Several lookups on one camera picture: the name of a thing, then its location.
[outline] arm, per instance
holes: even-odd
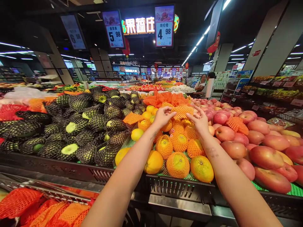
[[[282,226],[261,194],[234,163],[225,150],[215,141],[208,130],[208,120],[203,110],[194,106],[201,114],[187,114],[195,123],[196,133],[212,164],[218,187],[229,203],[239,226]]]
[[[176,115],[170,107],[157,111],[153,124],[129,150],[96,199],[82,227],[122,226],[132,193],[137,186],[155,136]]]

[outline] ceiling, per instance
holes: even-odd
[[[155,61],[169,66],[181,65],[209,26],[211,17],[209,16],[206,21],[204,21],[204,17],[213,4],[213,0],[188,2],[184,0],[107,0],[101,4],[92,4],[92,0],[30,0],[18,2],[16,5],[15,1],[2,0],[0,18],[9,23],[2,25],[0,42],[25,46],[22,34],[15,28],[20,21],[30,20],[50,30],[61,54],[89,59],[89,51],[73,50],[60,19],[60,15],[77,13],[88,48],[95,47],[96,44],[109,54],[121,54],[120,50],[109,48],[104,23],[96,21],[100,15],[87,12],[119,9],[122,19],[149,17],[154,16],[156,5],[173,3],[175,13],[180,18],[178,30],[174,34],[173,48],[156,49],[153,43],[155,34],[128,35],[126,37],[129,40],[130,52],[134,54],[130,56],[130,59],[136,59],[140,65],[151,66]],[[231,0],[222,12],[219,26],[220,44],[233,43],[233,50],[235,50],[253,42],[267,11],[278,2],[279,0]],[[194,52],[188,59],[190,65],[204,64],[209,61],[205,45],[206,38],[198,46],[197,52]],[[11,51],[12,48],[14,49],[14,47],[0,45],[1,52]],[[250,49],[247,47],[234,54],[244,54],[246,57],[249,51]],[[118,61],[121,57],[111,56],[110,58],[112,61]]]

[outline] forearm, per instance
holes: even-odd
[[[263,226],[281,226],[260,193],[220,144],[209,133],[204,133],[200,141],[213,166],[218,187],[238,224],[259,226],[262,220]]]

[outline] digital price display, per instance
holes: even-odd
[[[173,47],[175,7],[155,7],[156,47]]]
[[[102,12],[110,47],[124,49],[124,34],[121,28],[121,17],[119,11]]]
[[[61,16],[61,20],[73,45],[73,48],[76,50],[86,49],[80,26],[75,15]]]

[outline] hand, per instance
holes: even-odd
[[[194,122],[197,135],[200,137],[204,134],[210,134],[208,129],[208,118],[204,111],[195,105],[193,105],[193,107],[198,112],[194,113],[193,115],[186,113],[186,116]]]
[[[177,112],[171,112],[171,107],[161,107],[156,113],[156,117],[152,124],[155,124],[162,128],[168,123],[168,121],[177,114]]]

